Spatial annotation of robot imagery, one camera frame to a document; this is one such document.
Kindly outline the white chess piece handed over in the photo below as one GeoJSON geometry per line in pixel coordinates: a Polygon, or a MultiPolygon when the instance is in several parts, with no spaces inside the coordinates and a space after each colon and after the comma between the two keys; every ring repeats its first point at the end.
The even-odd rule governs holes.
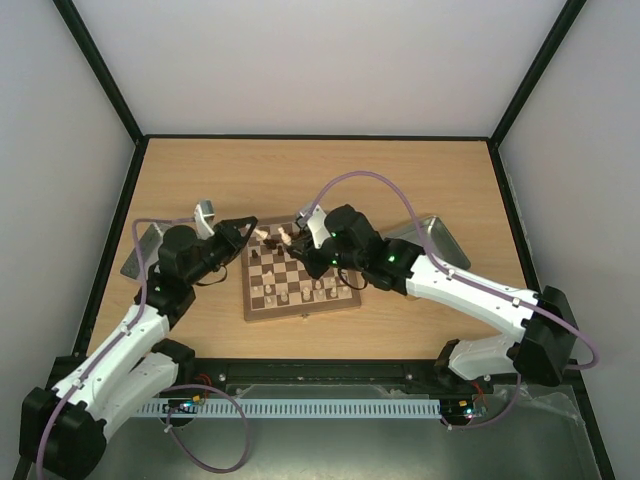
{"type": "Polygon", "coordinates": [[[261,240],[265,240],[268,238],[269,234],[261,229],[255,229],[254,233],[256,234],[257,237],[259,237],[261,240]]]}

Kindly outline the white chess piece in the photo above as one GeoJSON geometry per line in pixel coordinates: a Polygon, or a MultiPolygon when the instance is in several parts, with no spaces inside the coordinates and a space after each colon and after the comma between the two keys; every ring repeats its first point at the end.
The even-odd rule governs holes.
{"type": "Polygon", "coordinates": [[[280,234],[281,242],[286,246],[291,246],[293,239],[291,235],[285,230],[285,228],[283,226],[280,226],[278,228],[278,232],[280,234]]]}

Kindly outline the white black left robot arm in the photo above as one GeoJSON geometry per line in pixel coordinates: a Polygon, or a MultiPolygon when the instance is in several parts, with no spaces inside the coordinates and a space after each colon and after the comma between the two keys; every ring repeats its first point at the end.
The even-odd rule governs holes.
{"type": "Polygon", "coordinates": [[[257,223],[254,216],[167,223],[156,261],[139,265],[140,290],[117,327],[53,387],[25,397],[19,447],[38,478],[86,478],[147,401],[179,389],[194,352],[168,335],[195,301],[195,285],[235,260],[257,223]]]}

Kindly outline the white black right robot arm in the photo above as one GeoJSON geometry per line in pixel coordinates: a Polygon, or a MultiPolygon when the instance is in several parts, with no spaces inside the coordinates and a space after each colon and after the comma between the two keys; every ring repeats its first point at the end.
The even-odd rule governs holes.
{"type": "Polygon", "coordinates": [[[518,373],[543,386],[558,386],[570,368],[576,321],[566,295],[491,282],[429,255],[418,244],[384,238],[350,205],[325,213],[307,207],[289,246],[314,279],[331,268],[354,271],[383,291],[428,299],[478,319],[497,335],[475,341],[450,340],[436,361],[436,379],[455,392],[486,375],[518,373]]]}

